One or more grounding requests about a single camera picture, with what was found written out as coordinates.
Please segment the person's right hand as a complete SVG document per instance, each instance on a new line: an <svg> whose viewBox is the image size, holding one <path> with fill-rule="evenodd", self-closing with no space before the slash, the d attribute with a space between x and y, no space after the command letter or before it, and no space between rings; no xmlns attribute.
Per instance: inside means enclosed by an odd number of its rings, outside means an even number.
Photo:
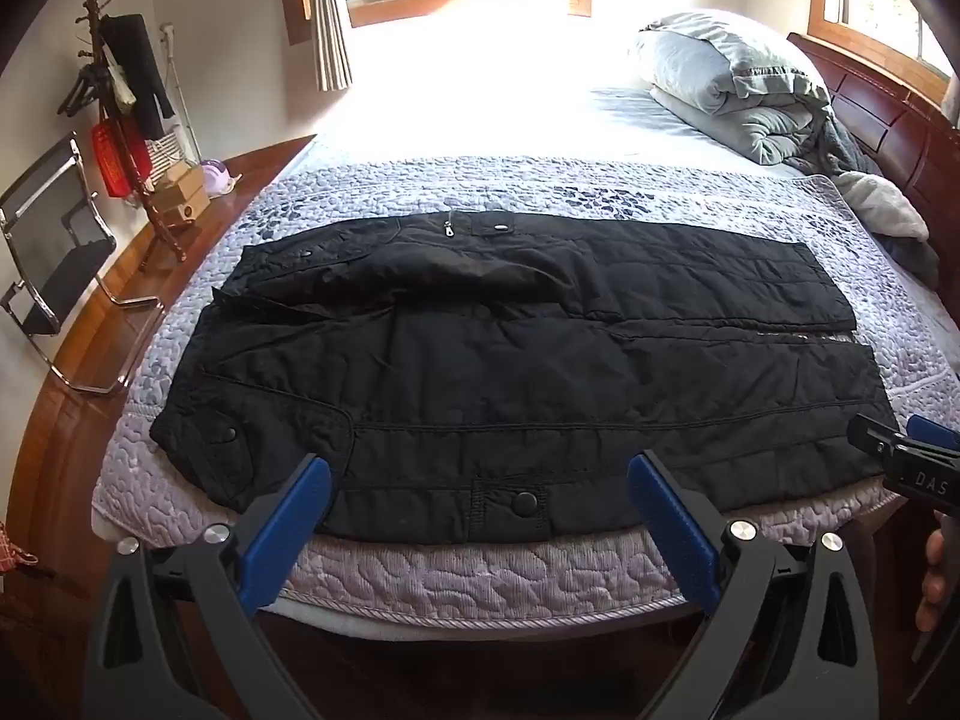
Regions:
<svg viewBox="0 0 960 720"><path fill-rule="evenodd" d="M946 552L946 539L942 532L944 516L935 512L937 528L929 535L926 541L926 561L928 568L921 585L921 601L916 612L916 627L921 634L934 631L939 617L942 614L942 605L946 598L946 578L942 572L942 562Z"/></svg>

